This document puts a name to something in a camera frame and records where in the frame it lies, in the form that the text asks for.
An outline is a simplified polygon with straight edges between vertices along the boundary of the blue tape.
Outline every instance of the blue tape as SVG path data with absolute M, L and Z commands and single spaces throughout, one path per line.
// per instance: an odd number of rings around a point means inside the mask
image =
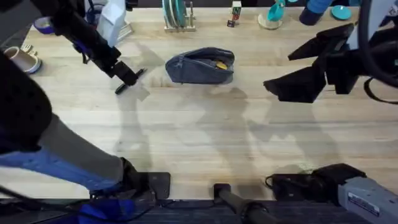
M 33 26 L 42 34 L 53 34 L 54 33 L 54 29 L 51 26 L 49 17 L 43 17 L 43 18 L 37 19 L 33 23 Z

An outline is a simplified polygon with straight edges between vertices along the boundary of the plate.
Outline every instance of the plate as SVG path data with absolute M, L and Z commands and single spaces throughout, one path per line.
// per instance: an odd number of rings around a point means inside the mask
M 331 9 L 331 15 L 339 20 L 347 20 L 351 18 L 351 10 L 345 6 L 335 6 Z
M 169 0 L 162 0 L 162 5 L 163 5 L 163 14 L 166 19 L 166 22 L 170 26 L 174 27 L 175 25 L 172 23 L 172 18 L 171 18 L 170 10 L 169 10 L 170 9 Z
M 180 26 L 185 27 L 185 3 L 183 0 L 175 0 L 175 9 L 177 10 L 177 20 Z
M 174 27 L 178 27 L 179 24 L 178 24 L 177 19 L 176 19 L 176 17 L 175 17 L 176 14 L 177 14 L 177 12 L 176 12 L 176 10 L 175 10 L 175 0 L 169 0 L 169 5 L 170 5 L 170 8 L 169 8 L 170 16 L 171 16 L 171 18 L 172 18 Z

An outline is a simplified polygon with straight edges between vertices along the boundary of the white label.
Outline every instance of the white label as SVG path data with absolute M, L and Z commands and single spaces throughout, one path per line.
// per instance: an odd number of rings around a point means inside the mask
M 374 204 L 368 202 L 367 200 L 357 196 L 351 192 L 348 192 L 348 201 L 365 209 L 366 211 L 372 213 L 373 215 L 379 217 L 380 216 L 380 208 L 375 206 Z

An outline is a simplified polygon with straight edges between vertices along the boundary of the white bottle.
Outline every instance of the white bottle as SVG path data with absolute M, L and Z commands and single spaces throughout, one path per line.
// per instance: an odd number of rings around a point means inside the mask
M 118 42 L 119 32 L 124 25 L 125 16 L 125 0 L 109 0 L 104 8 L 102 8 L 97 31 L 108 41 L 110 47 L 115 46 Z

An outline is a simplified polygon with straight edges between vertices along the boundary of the blue pouch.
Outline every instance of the blue pouch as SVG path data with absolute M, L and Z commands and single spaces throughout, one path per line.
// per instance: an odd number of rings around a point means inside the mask
M 227 69 L 220 69 L 216 61 Z M 175 83 L 221 84 L 232 81 L 235 55 L 229 50 L 205 47 L 174 56 L 166 63 L 166 71 Z

